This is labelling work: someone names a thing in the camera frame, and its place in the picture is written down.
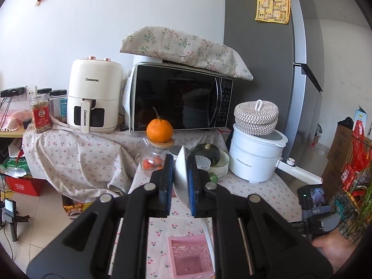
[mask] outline green pumpkin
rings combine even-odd
[[[190,154],[202,155],[211,161],[211,166],[215,166],[221,158],[219,149],[211,143],[202,143],[191,149]]]

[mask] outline red box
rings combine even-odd
[[[39,197],[40,191],[45,183],[44,179],[14,178],[8,175],[5,175],[5,180],[14,192],[37,197]]]

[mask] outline hand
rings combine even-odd
[[[322,249],[325,257],[333,266],[334,272],[346,262],[356,247],[355,244],[346,240],[338,229],[315,238],[312,245]]]

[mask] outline microwave handle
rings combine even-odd
[[[211,120],[209,120],[209,115],[208,115],[208,128],[213,128],[214,127],[214,122],[216,120],[217,116],[217,110],[219,109],[219,103],[221,101],[221,80],[218,77],[215,77],[215,82],[216,82],[216,91],[217,91],[217,97],[216,97],[216,107],[214,109],[213,116]]]

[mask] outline camera screen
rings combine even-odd
[[[14,212],[13,211],[13,201],[12,200],[5,199],[5,209],[10,211],[10,212]]]
[[[326,206],[326,196],[322,188],[314,188],[310,190],[313,208]]]

